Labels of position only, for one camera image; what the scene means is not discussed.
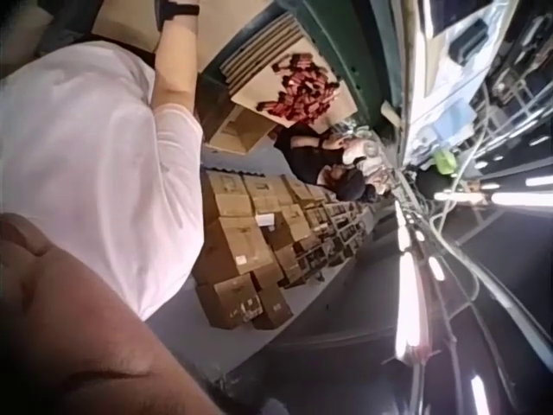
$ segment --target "ceiling light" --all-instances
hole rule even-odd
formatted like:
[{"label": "ceiling light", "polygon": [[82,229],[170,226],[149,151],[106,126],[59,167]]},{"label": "ceiling light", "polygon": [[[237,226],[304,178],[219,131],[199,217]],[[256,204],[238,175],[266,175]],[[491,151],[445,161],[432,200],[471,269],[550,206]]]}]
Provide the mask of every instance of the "ceiling light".
[{"label": "ceiling light", "polygon": [[485,162],[484,160],[481,160],[479,162],[476,162],[476,164],[474,165],[474,167],[478,170],[480,169],[484,169],[486,166],[488,165],[488,162]]},{"label": "ceiling light", "polygon": [[437,279],[438,281],[444,281],[446,279],[446,276],[443,273],[442,266],[440,265],[440,261],[438,261],[435,257],[430,257],[429,265],[435,279]]},{"label": "ceiling light", "polygon": [[553,208],[553,193],[494,193],[492,202],[504,206]]},{"label": "ceiling light", "polygon": [[486,389],[484,388],[484,382],[478,375],[474,376],[471,380],[471,386],[473,387],[474,404],[476,405],[477,415],[490,415],[490,408],[487,405]]},{"label": "ceiling light", "polygon": [[397,310],[396,357],[402,358],[408,346],[421,342],[421,311],[413,256],[406,252],[399,259],[399,302]]},{"label": "ceiling light", "polygon": [[501,186],[499,186],[497,183],[486,183],[486,184],[482,184],[480,186],[480,189],[481,190],[495,190],[496,188],[500,188]]},{"label": "ceiling light", "polygon": [[540,138],[536,138],[535,140],[532,140],[528,143],[530,147],[533,147],[535,145],[541,144],[547,140],[550,139],[550,136],[541,136]]},{"label": "ceiling light", "polygon": [[523,132],[528,131],[530,128],[532,128],[534,125],[537,124],[537,119],[534,119],[530,123],[526,121],[523,125],[518,127],[515,131],[513,131],[511,134],[509,134],[509,138],[515,138],[519,135],[521,135]]},{"label": "ceiling light", "polygon": [[553,184],[553,176],[532,177],[531,179],[526,179],[526,186],[529,188],[534,186],[545,186],[548,184]]},{"label": "ceiling light", "polygon": [[485,201],[486,197],[482,193],[440,192],[440,193],[434,194],[434,199],[436,201],[457,201],[457,202],[477,204]]},{"label": "ceiling light", "polygon": [[401,252],[405,252],[411,246],[411,237],[405,226],[397,229],[397,244]]},{"label": "ceiling light", "polygon": [[401,206],[399,205],[398,201],[396,201],[395,205],[396,205],[397,224],[401,227],[404,227],[405,224],[406,224],[405,217],[404,217],[404,212],[401,210]]}]

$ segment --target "white shirt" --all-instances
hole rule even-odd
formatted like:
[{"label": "white shirt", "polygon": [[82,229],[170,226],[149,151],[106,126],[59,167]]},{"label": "white shirt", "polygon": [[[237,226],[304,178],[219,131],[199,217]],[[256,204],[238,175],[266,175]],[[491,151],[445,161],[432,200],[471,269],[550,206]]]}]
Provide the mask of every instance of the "white shirt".
[{"label": "white shirt", "polygon": [[0,92],[3,212],[27,217],[142,318],[203,245],[201,128],[149,107],[154,70],[106,42],[53,52]]}]

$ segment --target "person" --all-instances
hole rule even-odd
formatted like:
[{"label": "person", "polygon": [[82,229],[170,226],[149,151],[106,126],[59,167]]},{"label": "person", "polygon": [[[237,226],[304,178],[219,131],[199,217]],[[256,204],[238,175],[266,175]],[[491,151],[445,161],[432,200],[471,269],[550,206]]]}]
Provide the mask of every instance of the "person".
[{"label": "person", "polygon": [[19,69],[0,92],[2,211],[29,218],[143,320],[182,287],[203,245],[199,1],[157,3],[170,13],[155,69],[115,44],[81,43]]},{"label": "person", "polygon": [[283,129],[275,140],[299,180],[327,188],[341,201],[357,201],[365,192],[365,180],[358,169],[342,162],[347,146],[344,137],[324,138],[305,124]]},{"label": "person", "polygon": [[102,278],[22,216],[0,215],[0,262],[4,406],[222,414]]}]

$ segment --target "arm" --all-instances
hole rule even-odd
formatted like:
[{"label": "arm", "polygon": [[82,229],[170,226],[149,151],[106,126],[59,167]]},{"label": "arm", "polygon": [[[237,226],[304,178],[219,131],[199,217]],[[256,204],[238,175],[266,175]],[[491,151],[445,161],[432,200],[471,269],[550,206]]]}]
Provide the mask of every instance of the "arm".
[{"label": "arm", "polygon": [[346,138],[334,135],[328,139],[319,137],[294,136],[290,140],[290,148],[297,149],[301,147],[319,147],[319,140],[323,140],[322,148],[324,150],[340,150],[346,145]]},{"label": "arm", "polygon": [[[198,4],[199,0],[172,0]],[[163,24],[156,50],[156,81],[152,94],[153,110],[164,104],[177,104],[194,113],[198,79],[197,16],[177,16]]]},{"label": "arm", "polygon": [[290,140],[290,148],[297,149],[300,147],[319,147],[318,137],[293,136]]},{"label": "arm", "polygon": [[13,362],[60,413],[221,413],[117,294],[28,220],[0,216],[0,259]]}]

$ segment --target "black cap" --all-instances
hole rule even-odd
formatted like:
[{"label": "black cap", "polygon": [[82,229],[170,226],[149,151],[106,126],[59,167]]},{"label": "black cap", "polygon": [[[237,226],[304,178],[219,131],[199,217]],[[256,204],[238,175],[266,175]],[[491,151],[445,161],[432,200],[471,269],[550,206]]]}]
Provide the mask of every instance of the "black cap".
[{"label": "black cap", "polygon": [[357,201],[365,193],[365,178],[357,169],[348,170],[335,184],[339,201]]}]

